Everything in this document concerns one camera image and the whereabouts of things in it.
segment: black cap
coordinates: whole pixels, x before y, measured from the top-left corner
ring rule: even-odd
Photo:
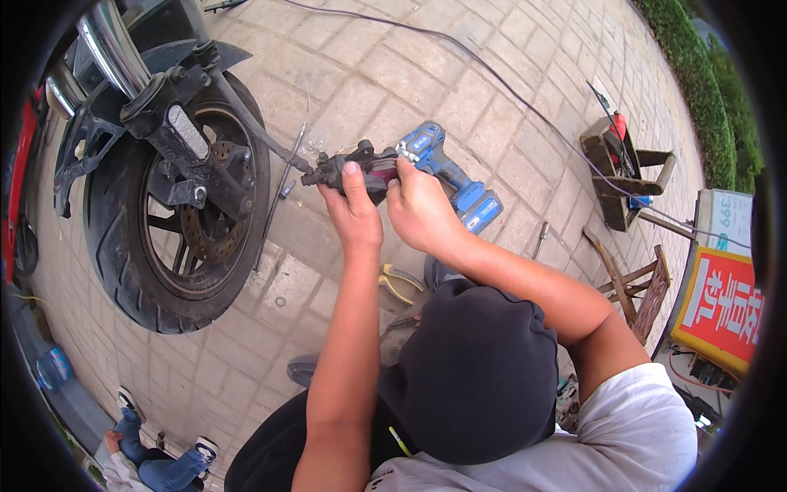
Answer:
[[[377,389],[422,451],[487,463],[554,432],[556,356],[537,304],[455,279],[425,304]]]

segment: white sign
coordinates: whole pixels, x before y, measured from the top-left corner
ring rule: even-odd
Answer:
[[[735,191],[713,190],[711,205],[711,232],[725,238],[751,244],[752,196]],[[708,247],[714,250],[752,256],[752,250],[726,239],[708,237]]]

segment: front fender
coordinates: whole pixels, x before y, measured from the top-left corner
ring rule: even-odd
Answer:
[[[151,73],[166,72],[173,65],[185,61],[196,45],[195,39],[181,39],[147,50],[142,59]],[[224,72],[248,58],[251,53],[229,43],[216,41],[219,49],[219,68]],[[113,85],[102,81],[77,109],[68,122],[57,153],[54,171],[54,210],[58,216],[69,218],[71,206],[68,196],[71,185],[80,176],[93,172],[109,149],[126,129],[120,123],[120,108],[128,100]],[[84,140],[80,157],[75,151]]]

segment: pliers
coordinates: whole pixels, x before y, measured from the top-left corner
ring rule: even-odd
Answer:
[[[407,283],[413,285],[416,289],[423,292],[426,288],[423,286],[418,279],[407,272],[403,272],[401,270],[397,270],[391,263],[385,263],[380,266],[380,277],[379,277],[379,285],[385,286],[385,288],[394,295],[397,299],[404,302],[406,305],[412,305],[412,301],[407,299],[402,294],[399,294],[397,290],[391,285],[390,278],[397,278],[402,279]]]

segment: blue cordless drill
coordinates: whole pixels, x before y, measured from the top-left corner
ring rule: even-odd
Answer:
[[[397,151],[405,155],[420,171],[437,176],[456,188],[450,198],[456,216],[468,231],[481,234],[495,217],[503,212],[503,204],[492,190],[485,190],[484,183],[470,179],[462,168],[443,153],[445,130],[433,121],[425,121],[415,131],[407,134]]]

